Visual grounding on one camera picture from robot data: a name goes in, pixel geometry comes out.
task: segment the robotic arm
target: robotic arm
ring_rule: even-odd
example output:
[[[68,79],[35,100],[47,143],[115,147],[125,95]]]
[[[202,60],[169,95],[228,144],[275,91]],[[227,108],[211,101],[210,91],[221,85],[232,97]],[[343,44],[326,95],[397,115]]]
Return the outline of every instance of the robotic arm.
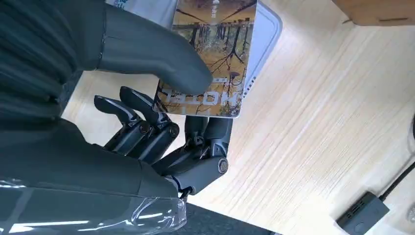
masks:
[[[162,158],[179,128],[146,95],[122,87],[120,100],[95,97],[122,123],[105,146],[60,118],[57,97],[74,71],[95,69],[153,73],[200,94],[212,77],[192,47],[102,0],[3,0],[0,22],[0,234],[150,235],[184,225],[186,197],[228,169],[231,119],[187,117],[186,144]]]

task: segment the wooden table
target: wooden table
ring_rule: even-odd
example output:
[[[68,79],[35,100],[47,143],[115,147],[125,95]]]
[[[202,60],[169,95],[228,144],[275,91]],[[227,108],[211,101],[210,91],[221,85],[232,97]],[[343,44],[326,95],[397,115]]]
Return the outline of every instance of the wooden table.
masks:
[[[335,219],[379,194],[414,147],[415,27],[359,27],[329,0],[264,0],[282,18],[277,47],[235,120],[229,172],[190,203],[284,235],[342,234]],[[120,86],[153,96],[157,78],[86,72],[63,117],[104,144],[120,127],[93,106]],[[172,116],[181,127],[184,117]],[[181,146],[181,134],[170,150]],[[369,234],[414,234],[415,172]]]

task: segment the clear plastic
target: clear plastic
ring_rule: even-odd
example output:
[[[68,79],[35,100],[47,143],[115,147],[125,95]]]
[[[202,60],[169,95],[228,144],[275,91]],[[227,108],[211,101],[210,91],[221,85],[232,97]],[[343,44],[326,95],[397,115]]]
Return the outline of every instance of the clear plastic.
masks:
[[[0,235],[155,235],[186,224],[179,198],[31,187],[15,179],[0,178],[0,208]]]

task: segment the card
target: card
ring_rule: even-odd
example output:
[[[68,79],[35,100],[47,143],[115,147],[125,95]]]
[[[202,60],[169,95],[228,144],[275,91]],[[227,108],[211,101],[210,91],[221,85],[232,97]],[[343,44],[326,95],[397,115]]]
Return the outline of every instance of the card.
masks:
[[[204,94],[187,95],[160,81],[153,109],[171,114],[239,115],[257,0],[179,0],[173,31],[198,52],[213,75]]]

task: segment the black cable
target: black cable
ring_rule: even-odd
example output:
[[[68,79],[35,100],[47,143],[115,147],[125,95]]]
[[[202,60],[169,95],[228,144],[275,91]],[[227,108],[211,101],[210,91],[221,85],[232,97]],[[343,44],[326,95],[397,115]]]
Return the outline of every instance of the black cable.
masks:
[[[412,121],[412,135],[415,139],[415,117],[414,120]],[[412,163],[402,174],[400,174],[400,176],[391,184],[391,186],[389,186],[385,192],[379,196],[379,199],[381,201],[384,201],[386,199],[386,197],[388,197],[388,195],[396,188],[396,186],[398,186],[398,184],[405,179],[405,177],[415,168],[415,162]]]

